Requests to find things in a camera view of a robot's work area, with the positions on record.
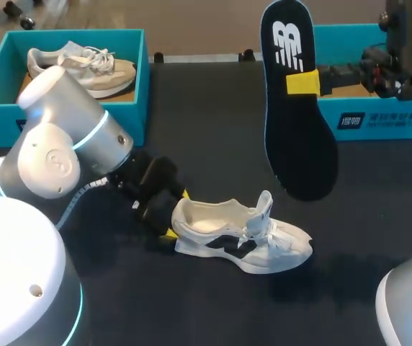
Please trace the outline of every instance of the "black tabletop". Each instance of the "black tabletop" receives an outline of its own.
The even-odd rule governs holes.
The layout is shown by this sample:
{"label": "black tabletop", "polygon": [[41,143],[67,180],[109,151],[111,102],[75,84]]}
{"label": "black tabletop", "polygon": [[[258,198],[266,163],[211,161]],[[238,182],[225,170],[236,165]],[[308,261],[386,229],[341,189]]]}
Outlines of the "black tabletop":
{"label": "black tabletop", "polygon": [[269,190],[272,217],[307,231],[315,254],[258,276],[221,259],[147,252],[130,201],[91,191],[62,235],[89,300],[93,345],[383,346],[375,291],[412,257],[412,141],[340,143],[334,191],[301,203],[265,157],[260,63],[165,64],[151,75],[147,145],[178,164],[192,198],[253,206]]}

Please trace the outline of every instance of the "floor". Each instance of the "floor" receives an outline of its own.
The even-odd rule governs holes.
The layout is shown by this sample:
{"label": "floor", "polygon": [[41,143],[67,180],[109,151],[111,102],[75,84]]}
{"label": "floor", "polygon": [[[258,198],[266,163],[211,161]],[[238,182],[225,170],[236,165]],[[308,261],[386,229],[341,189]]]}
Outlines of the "floor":
{"label": "floor", "polygon": [[[0,42],[9,21],[0,0]],[[14,1],[37,22],[37,29],[143,28],[149,53],[169,55],[238,53],[260,50],[259,23],[270,0],[32,0]],[[385,0],[304,1],[315,23],[375,22]]]}

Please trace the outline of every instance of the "shoelace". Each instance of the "shoelace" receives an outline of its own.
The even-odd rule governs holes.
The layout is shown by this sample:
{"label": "shoelace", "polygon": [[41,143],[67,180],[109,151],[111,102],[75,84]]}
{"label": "shoelace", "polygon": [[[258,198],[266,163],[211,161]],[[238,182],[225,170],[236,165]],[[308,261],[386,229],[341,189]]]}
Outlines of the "shoelace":
{"label": "shoelace", "polygon": [[109,53],[107,49],[98,49],[91,46],[84,47],[84,55],[91,60],[88,63],[81,64],[81,67],[92,67],[100,72],[113,71],[115,52]]}
{"label": "shoelace", "polygon": [[281,254],[282,251],[288,252],[291,250],[292,242],[286,239],[282,239],[277,236],[277,223],[273,220],[269,221],[269,225],[266,231],[263,231],[258,236],[248,236],[247,234],[244,235],[245,239],[253,239],[253,240],[264,240],[269,245],[269,251],[271,255]]}

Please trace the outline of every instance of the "shoe sole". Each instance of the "shoe sole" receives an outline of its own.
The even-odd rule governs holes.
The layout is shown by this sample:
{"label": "shoe sole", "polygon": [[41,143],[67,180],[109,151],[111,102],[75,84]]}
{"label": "shoe sole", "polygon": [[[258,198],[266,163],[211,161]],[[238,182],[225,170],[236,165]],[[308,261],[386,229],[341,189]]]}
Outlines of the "shoe sole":
{"label": "shoe sole", "polygon": [[115,88],[112,88],[112,89],[88,90],[87,92],[95,99],[103,99],[105,97],[112,96],[113,94],[121,92],[122,90],[129,87],[133,81],[134,81],[134,79],[132,81],[129,81],[128,83],[121,84],[121,85],[116,86]]}
{"label": "shoe sole", "polygon": [[248,274],[255,274],[255,275],[264,275],[264,274],[273,274],[276,272],[284,272],[286,270],[291,270],[293,268],[298,267],[302,263],[304,263],[309,257],[305,258],[303,261],[295,262],[295,261],[287,261],[282,262],[281,265],[274,266],[274,267],[258,267],[256,265],[250,265],[242,261],[241,259],[232,256],[224,252],[223,250],[219,249],[211,249],[209,247],[204,247],[192,241],[188,241],[185,239],[178,239],[176,242],[175,247],[176,252],[180,254],[188,254],[189,256],[196,256],[196,257],[203,257],[203,258],[211,258],[211,257],[222,257],[230,260],[231,262],[235,263],[240,267],[241,270],[247,272]]}

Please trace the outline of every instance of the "teal shoebox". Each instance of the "teal shoebox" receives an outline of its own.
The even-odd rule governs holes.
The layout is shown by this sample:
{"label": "teal shoebox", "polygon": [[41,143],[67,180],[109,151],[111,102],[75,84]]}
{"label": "teal shoebox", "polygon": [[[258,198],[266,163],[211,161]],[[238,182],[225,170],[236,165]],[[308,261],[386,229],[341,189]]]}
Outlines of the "teal shoebox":
{"label": "teal shoebox", "polygon": [[25,116],[15,104],[27,73],[27,51],[54,51],[69,40],[82,46],[106,48],[114,57],[138,66],[133,101],[101,104],[142,146],[148,106],[150,65],[143,30],[37,30],[11,31],[0,44],[0,148],[11,147],[19,137]]}
{"label": "teal shoebox", "polygon": [[[315,26],[316,63],[354,63],[363,49],[385,40],[386,34],[376,24]],[[412,101],[321,98],[318,106],[338,141],[412,138]]]}

